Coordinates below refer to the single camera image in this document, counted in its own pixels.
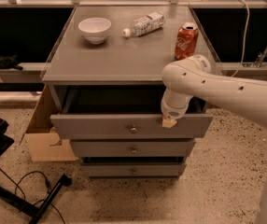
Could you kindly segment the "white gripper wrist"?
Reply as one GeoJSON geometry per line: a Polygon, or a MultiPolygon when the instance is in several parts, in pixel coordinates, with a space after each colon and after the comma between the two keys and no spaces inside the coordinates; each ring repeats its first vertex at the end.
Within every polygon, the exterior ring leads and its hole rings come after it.
{"type": "Polygon", "coordinates": [[[161,102],[162,127],[172,128],[177,124],[177,119],[181,119],[186,114],[191,96],[177,93],[166,89],[161,102]]]}

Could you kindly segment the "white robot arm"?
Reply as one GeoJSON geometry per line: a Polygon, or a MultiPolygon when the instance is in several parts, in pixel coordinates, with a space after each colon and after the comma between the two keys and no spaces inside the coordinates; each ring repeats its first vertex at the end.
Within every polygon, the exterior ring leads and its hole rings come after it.
{"type": "MultiPolygon", "coordinates": [[[[162,70],[162,126],[173,127],[190,99],[200,98],[267,129],[267,81],[213,75],[203,55],[167,64],[162,70]]],[[[255,224],[267,224],[267,181],[255,224]]]]}

